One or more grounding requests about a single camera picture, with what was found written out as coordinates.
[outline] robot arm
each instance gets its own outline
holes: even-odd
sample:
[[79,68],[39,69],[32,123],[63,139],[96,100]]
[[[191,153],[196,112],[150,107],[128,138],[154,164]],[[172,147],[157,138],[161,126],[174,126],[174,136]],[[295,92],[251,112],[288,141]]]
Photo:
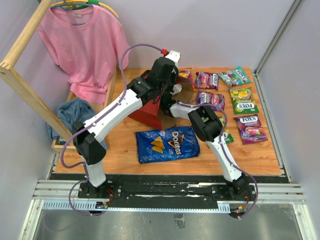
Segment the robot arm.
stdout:
[[[222,124],[212,108],[208,106],[191,107],[191,105],[186,104],[180,105],[172,99],[172,95],[181,90],[181,86],[176,84],[179,59],[180,53],[176,51],[170,51],[165,57],[158,58],[150,71],[146,71],[140,77],[133,79],[126,86],[126,93],[121,102],[119,102],[121,97],[118,97],[96,116],[84,123],[76,122],[72,125],[72,133],[75,134],[93,124],[91,128],[75,137],[73,142],[77,152],[86,164],[90,187],[96,193],[105,192],[104,190],[100,191],[100,188],[102,188],[102,184],[106,181],[102,159],[107,152],[99,143],[129,114],[138,110],[149,101],[159,101],[160,98],[160,109],[165,115],[191,121],[198,138],[206,142],[212,149],[222,167],[226,183],[231,186],[233,194],[240,194],[249,185],[246,176],[231,166],[222,151],[219,142]],[[111,108],[114,109],[95,123],[97,119],[104,116]],[[221,139],[221,142],[228,158],[236,165],[224,137]]]

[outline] red connector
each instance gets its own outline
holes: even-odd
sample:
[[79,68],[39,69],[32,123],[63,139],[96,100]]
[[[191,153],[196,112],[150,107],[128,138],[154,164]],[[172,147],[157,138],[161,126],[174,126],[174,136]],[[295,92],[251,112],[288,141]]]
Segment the red connector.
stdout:
[[161,54],[163,54],[164,56],[167,56],[168,50],[165,48],[162,48]]

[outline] t-shirt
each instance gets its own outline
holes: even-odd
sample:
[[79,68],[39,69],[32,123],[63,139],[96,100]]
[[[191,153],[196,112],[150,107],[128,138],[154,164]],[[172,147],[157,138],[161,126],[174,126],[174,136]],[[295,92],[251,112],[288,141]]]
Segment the t-shirt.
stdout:
[[[37,32],[52,56],[70,75],[70,90],[88,102],[103,104],[110,77],[129,47],[123,26],[106,9],[49,8]],[[128,66],[129,54],[123,61]]]

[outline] wooden table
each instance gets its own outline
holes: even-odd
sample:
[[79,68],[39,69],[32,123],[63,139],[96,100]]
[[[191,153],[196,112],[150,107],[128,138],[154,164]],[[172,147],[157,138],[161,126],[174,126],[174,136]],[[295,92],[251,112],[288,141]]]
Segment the wooden table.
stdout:
[[[193,68],[192,74],[195,78],[195,72],[213,72],[219,73],[231,68]],[[127,81],[139,76],[145,69],[129,68],[125,70]],[[270,133],[264,117],[260,100],[258,97],[255,83],[253,82],[252,73],[249,68],[244,68],[245,73],[252,80],[252,83],[243,85],[243,88],[252,87],[252,94],[257,103],[260,113],[258,113],[262,126],[268,137],[268,141],[243,145],[236,121],[228,87],[219,79],[218,92],[216,90],[208,90],[208,92],[220,93],[225,97],[225,112],[228,116],[227,128],[231,132],[234,142],[228,144],[228,147],[236,160],[237,164],[244,171],[253,175],[280,175],[281,170],[276,157],[276,153],[271,141]],[[116,75],[116,82],[112,99],[114,100],[123,91],[121,73]],[[179,126],[190,126],[190,122],[185,119],[179,119]],[[108,150],[103,159],[103,169],[106,174],[176,174],[176,175],[221,175],[222,169],[218,164],[215,155],[207,147],[204,142],[199,140],[200,155],[198,157],[181,159],[167,162],[155,162],[140,164],[137,158],[137,143],[135,132],[151,130],[140,122],[126,117],[118,124],[106,137]],[[81,161],[77,153],[66,152],[65,163],[73,165]],[[84,173],[84,168],[78,166],[72,169],[66,169],[61,165],[60,160],[55,169],[56,173]]]

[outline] white wall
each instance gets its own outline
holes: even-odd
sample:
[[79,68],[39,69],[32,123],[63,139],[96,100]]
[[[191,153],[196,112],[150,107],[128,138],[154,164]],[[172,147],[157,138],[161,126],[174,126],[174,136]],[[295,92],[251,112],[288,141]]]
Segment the white wall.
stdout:
[[320,236],[320,1],[304,1],[260,77],[288,170]]
[[[181,52],[182,67],[256,68],[293,0],[100,0],[120,16],[129,45]],[[130,67],[159,54],[131,51]]]
[[[1,3],[0,61],[37,7],[35,0]],[[55,67],[37,34],[23,52],[16,70],[54,111],[65,101],[68,76]],[[53,159],[46,123],[0,79],[0,232],[18,239],[38,179]]]

